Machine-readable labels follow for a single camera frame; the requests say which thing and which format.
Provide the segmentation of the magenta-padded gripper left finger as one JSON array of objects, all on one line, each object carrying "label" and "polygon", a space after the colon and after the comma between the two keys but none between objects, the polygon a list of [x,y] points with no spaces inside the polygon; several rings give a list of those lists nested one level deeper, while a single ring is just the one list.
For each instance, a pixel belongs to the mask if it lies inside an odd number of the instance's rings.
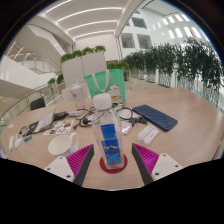
[{"label": "magenta-padded gripper left finger", "polygon": [[45,171],[82,186],[93,155],[94,146],[88,145],[68,157],[58,156]]}]

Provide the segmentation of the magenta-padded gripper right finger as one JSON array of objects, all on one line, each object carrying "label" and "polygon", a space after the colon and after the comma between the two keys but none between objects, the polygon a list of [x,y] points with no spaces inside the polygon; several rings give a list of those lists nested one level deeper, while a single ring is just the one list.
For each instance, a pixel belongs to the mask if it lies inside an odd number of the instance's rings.
[{"label": "magenta-padded gripper right finger", "polygon": [[136,143],[132,144],[132,155],[145,185],[182,169],[167,153],[157,154]]}]

